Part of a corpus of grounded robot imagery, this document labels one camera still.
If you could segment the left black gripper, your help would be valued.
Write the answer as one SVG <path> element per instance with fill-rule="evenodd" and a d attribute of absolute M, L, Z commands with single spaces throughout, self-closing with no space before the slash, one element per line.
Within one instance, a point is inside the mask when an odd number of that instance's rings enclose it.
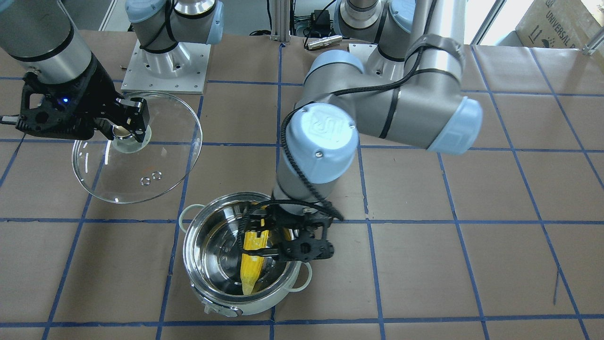
<path fill-rule="evenodd" d="M 243 231 L 270 231 L 270 246 L 243 248 L 249 256 L 275 261 L 325 260 L 334 255 L 334 245 L 327 239 L 330 224 L 336 218 L 331 206 L 303 201 L 253 202 L 243 213 Z"/>

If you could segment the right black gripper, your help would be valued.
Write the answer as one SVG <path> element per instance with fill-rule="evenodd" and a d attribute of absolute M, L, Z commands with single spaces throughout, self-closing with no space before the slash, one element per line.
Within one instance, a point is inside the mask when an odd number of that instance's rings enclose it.
<path fill-rule="evenodd" d="M 143 144 L 149 110 L 142 97 L 126 99 L 115 91 L 106 69 L 95 56 L 82 75 L 66 83 L 45 85 L 32 72 L 24 75 L 21 112 L 16 128 L 34 137 L 89 140 L 100 131 L 114 140 L 113 127 Z"/>

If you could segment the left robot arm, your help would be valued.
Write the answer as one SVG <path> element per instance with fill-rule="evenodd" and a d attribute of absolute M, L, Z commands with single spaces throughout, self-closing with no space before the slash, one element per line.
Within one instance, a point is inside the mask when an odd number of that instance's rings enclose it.
<path fill-rule="evenodd" d="M 339 49 L 313 61 L 302 98 L 281 125 L 282 160 L 269 200 L 252 203 L 237 244 L 276 261 L 324 260 L 343 214 L 328 200 L 365 134 L 459 155 L 483 111 L 461 94 L 465 0 L 338 0 L 335 32 L 375 45 L 360 59 Z"/>

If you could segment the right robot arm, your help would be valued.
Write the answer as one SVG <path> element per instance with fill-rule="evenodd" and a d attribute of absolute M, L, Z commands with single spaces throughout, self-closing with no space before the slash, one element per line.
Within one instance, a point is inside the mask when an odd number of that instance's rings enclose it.
<path fill-rule="evenodd" d="M 183 43 L 217 44 L 224 31 L 219 0 L 128 0 L 126 14 L 153 75 L 173 77 L 189 67 Z M 26 73 L 21 111 L 2 124 L 41 138 L 145 144 L 148 103 L 115 91 L 111 77 L 58 0 L 3 0 L 1 48 Z"/>

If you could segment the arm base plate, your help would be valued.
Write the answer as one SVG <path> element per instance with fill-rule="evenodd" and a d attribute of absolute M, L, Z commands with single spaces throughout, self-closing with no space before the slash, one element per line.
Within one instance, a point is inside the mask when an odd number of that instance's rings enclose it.
<path fill-rule="evenodd" d="M 388 80 L 400 80 L 405 75 L 405 62 L 387 59 L 375 44 L 350 43 L 349 52 L 363 63 L 369 75 Z"/>
<path fill-rule="evenodd" d="M 207 44 L 181 42 L 172 51 L 154 54 L 136 42 L 121 90 L 203 94 L 211 48 Z"/>

